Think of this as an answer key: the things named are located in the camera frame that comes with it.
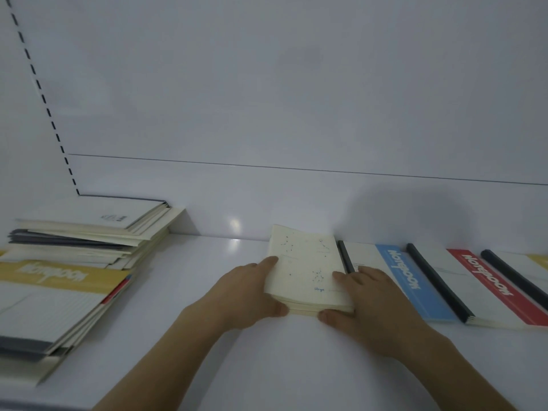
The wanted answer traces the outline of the person's right hand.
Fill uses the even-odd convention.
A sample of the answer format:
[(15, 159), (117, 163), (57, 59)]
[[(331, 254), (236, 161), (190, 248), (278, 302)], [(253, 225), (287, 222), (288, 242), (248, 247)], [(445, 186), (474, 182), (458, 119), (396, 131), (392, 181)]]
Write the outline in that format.
[(341, 331), (371, 351), (397, 359), (413, 334), (431, 328), (400, 288), (383, 271), (366, 266), (358, 272), (333, 272), (354, 305), (354, 331)]

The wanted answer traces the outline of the person's left hand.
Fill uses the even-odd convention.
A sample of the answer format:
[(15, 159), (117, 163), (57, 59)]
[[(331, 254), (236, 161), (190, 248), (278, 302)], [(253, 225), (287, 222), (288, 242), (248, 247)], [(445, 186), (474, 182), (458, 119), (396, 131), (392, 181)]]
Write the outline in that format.
[(265, 301), (276, 300), (264, 291), (266, 278), (277, 262), (277, 256), (269, 256), (230, 270), (186, 307), (182, 317), (195, 319), (216, 333), (242, 330), (265, 319)]

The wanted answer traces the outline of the cream constellation print notebook stack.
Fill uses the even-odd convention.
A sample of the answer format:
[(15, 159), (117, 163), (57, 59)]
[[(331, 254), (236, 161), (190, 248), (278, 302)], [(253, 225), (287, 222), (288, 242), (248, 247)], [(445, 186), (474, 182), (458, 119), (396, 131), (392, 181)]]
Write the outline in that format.
[(354, 312), (348, 293), (333, 279), (334, 271), (345, 273), (346, 269), (332, 235), (273, 225), (267, 256), (276, 256), (278, 261), (266, 278), (264, 291), (285, 304), (290, 314)]

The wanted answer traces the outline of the person's left forearm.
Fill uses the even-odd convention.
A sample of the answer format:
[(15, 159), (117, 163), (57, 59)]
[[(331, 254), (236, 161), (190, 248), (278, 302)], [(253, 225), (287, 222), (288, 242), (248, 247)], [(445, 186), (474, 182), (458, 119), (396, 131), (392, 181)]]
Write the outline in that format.
[(195, 374), (225, 332), (209, 312), (187, 308), (92, 411), (176, 411)]

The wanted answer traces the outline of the person's right forearm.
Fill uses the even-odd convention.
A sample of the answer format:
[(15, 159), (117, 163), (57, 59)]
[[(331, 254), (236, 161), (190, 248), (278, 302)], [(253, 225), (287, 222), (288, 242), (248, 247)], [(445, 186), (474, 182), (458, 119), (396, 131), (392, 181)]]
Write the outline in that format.
[(517, 411), (447, 337), (432, 328), (408, 338), (396, 358), (442, 411)]

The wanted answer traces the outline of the white notebook with blue band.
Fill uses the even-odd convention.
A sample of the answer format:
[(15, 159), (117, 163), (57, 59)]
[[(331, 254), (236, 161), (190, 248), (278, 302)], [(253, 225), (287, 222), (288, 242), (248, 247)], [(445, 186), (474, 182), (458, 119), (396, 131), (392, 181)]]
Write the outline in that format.
[(383, 271), (428, 322), (456, 323), (458, 318), (412, 258), (396, 245), (337, 242), (347, 273), (366, 266)]

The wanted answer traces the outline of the white notebook with red band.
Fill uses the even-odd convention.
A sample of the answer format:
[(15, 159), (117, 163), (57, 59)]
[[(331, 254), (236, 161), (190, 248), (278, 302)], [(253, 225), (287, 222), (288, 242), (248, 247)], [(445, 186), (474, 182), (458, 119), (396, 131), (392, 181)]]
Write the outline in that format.
[(427, 243), (406, 249), (463, 324), (548, 331), (548, 311), (473, 252)]

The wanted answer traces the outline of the messy pile of cream notebooks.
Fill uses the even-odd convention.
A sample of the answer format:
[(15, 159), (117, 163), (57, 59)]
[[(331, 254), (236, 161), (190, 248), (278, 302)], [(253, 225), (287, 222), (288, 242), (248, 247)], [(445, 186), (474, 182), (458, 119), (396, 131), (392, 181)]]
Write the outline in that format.
[(26, 260), (130, 270), (184, 213), (165, 200), (79, 195), (19, 216), (0, 262)]

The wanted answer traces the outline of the white notebook with yellow edge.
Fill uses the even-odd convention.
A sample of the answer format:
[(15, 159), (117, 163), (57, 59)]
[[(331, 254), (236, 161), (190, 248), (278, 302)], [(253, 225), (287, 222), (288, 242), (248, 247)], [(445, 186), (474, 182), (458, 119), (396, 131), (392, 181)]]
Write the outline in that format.
[(481, 257), (548, 312), (548, 255), (485, 249)]

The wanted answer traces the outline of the stack of yellow band notebooks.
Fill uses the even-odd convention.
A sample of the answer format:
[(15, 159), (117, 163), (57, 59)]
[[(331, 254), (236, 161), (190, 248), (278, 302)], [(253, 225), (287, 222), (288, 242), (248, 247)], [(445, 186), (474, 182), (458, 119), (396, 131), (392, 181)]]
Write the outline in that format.
[(10, 261), (0, 250), (0, 384), (46, 380), (133, 280), (131, 269)]

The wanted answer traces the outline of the slotted white shelf upright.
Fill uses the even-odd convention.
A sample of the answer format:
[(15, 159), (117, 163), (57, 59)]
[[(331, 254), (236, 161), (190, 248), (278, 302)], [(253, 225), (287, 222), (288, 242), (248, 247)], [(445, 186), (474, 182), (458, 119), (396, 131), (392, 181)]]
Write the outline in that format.
[(65, 148), (64, 148), (63, 142), (62, 142), (62, 140), (59, 136), (58, 128), (57, 128), (57, 126), (54, 122), (54, 118), (52, 116), (50, 106), (49, 106), (47, 98), (45, 96), (44, 89), (43, 89), (42, 84), (39, 80), (39, 77), (38, 77), (39, 75), (38, 75), (36, 67), (35, 67), (35, 62), (32, 58), (31, 52), (29, 50), (28, 40), (26, 39), (26, 37), (24, 35), (24, 31), (22, 30), (21, 24), (19, 23), (19, 20), (17, 19), (17, 13), (15, 12), (15, 10), (13, 8), (13, 1), (14, 0), (4, 0), (4, 1), (5, 1), (5, 4), (6, 4), (7, 8), (8, 8), (8, 12), (10, 14), (11, 20), (12, 20), (14, 26), (15, 26), (15, 31), (16, 31), (18, 39), (20, 41), (20, 45), (23, 48), (23, 52), (24, 52), (24, 55), (26, 57), (26, 61), (29, 65), (29, 68), (30, 68), (30, 71), (31, 71), (31, 80), (33, 82), (33, 86), (35, 87), (35, 90), (37, 92), (37, 95), (38, 95), (39, 99), (43, 103), (43, 109), (44, 109), (45, 113), (47, 114), (47, 121), (51, 124), (52, 132), (55, 135), (55, 138), (57, 139), (58, 147), (60, 149), (61, 154), (63, 155), (63, 161), (65, 162), (66, 169), (67, 169), (67, 171), (70, 175), (70, 180), (73, 184), (74, 191), (76, 193), (76, 196), (79, 197), (79, 196), (81, 196), (81, 193), (79, 192), (78, 184), (76, 182), (76, 179), (74, 178), (74, 173), (72, 171), (70, 161), (67, 157), (68, 154), (65, 152)]

